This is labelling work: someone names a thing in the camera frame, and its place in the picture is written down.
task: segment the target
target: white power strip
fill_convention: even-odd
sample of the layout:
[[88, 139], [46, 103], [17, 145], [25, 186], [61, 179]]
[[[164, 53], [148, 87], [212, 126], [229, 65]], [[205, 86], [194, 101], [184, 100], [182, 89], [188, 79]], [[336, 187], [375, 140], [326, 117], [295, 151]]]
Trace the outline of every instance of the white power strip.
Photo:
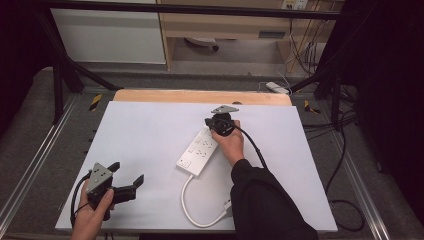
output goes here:
[[199, 176], [217, 146], [209, 127], [204, 126], [180, 157], [177, 166]]
[[276, 92], [276, 93], [282, 93], [287, 94], [289, 91], [287, 91], [284, 87], [276, 84], [275, 82], [269, 82], [265, 85], [269, 90]]

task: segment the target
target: black sleeve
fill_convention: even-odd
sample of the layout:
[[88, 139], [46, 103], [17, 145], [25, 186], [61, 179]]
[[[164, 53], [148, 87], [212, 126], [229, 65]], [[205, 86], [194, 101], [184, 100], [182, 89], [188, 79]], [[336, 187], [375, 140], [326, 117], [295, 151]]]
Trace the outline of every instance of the black sleeve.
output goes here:
[[239, 240], [318, 239], [293, 200], [266, 169], [239, 160], [231, 172], [231, 202]]

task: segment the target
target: human hand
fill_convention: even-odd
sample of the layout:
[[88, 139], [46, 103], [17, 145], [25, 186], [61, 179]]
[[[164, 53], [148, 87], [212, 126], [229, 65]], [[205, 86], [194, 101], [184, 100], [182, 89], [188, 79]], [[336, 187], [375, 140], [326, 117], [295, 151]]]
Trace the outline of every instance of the human hand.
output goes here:
[[71, 240], [93, 240], [96, 238], [100, 227], [103, 223], [103, 217], [107, 210], [111, 207], [113, 200], [113, 189], [109, 189], [103, 196], [96, 210], [93, 210], [88, 203], [87, 189], [88, 181], [84, 182], [81, 190], [80, 202], [78, 204], [77, 219], [75, 221], [74, 230], [72, 231]]
[[[240, 127], [239, 120], [234, 120], [234, 123], [236, 126]], [[214, 130], [211, 130], [211, 132], [212, 138], [219, 144], [222, 152], [224, 153], [224, 156], [227, 158], [231, 166], [234, 166], [238, 160], [244, 159], [244, 138], [240, 130], [236, 128], [230, 135], [226, 137], [219, 135]]]

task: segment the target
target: white wall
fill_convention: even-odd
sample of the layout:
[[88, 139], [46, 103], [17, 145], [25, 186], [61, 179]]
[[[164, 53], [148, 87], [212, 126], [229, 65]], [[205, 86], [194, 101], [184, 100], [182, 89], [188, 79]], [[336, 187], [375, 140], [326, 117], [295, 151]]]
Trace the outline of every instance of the white wall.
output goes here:
[[[155, 3], [155, 0], [107, 0]], [[68, 55], [81, 62], [165, 64], [156, 13], [52, 9]]]

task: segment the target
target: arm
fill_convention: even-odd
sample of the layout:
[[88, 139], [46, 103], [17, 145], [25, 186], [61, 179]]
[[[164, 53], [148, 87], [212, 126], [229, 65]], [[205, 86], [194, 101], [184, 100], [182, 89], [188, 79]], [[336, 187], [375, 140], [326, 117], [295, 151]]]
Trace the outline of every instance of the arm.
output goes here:
[[113, 200], [113, 190], [109, 189], [103, 196], [96, 210], [93, 210], [88, 203], [87, 189], [88, 181], [85, 181], [81, 190], [80, 202], [78, 204], [77, 219], [71, 240], [92, 240], [95, 239], [103, 223], [103, 216], [109, 209]]
[[244, 159], [239, 130], [228, 137], [212, 132], [212, 137], [233, 167], [231, 202], [238, 239], [318, 239], [274, 175]]

